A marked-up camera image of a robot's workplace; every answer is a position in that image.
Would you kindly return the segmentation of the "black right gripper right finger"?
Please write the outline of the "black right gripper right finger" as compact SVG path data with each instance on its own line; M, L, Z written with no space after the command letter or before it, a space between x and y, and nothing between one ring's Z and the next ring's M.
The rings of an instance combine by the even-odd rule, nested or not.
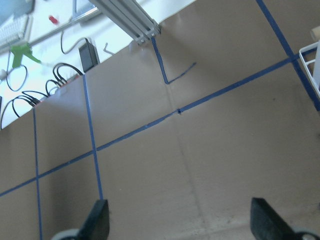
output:
M302 235L294 232L264 198L251 199L250 230L256 240L302 239Z

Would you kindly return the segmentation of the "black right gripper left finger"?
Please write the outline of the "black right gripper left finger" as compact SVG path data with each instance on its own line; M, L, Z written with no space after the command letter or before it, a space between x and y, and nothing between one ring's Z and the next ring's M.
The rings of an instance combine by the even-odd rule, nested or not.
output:
M110 216L108 200L97 200L75 239L107 240L109 233Z

